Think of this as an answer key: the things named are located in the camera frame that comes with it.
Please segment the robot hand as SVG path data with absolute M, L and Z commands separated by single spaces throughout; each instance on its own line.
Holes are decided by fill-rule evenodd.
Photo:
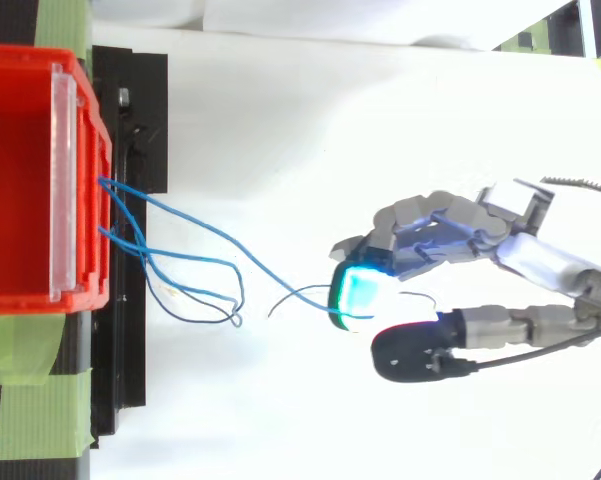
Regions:
M 376 372 L 397 383 L 462 378 L 485 369 L 458 349 L 526 344 L 537 358 L 601 337 L 601 185 L 585 179 L 521 179 L 475 199 L 435 191 L 379 210 L 371 231 L 335 244 L 329 290 L 332 324 L 378 310 L 390 279 L 405 281 L 443 264 L 489 260 L 571 304 L 456 308 L 432 321 L 402 320 L 371 344 Z

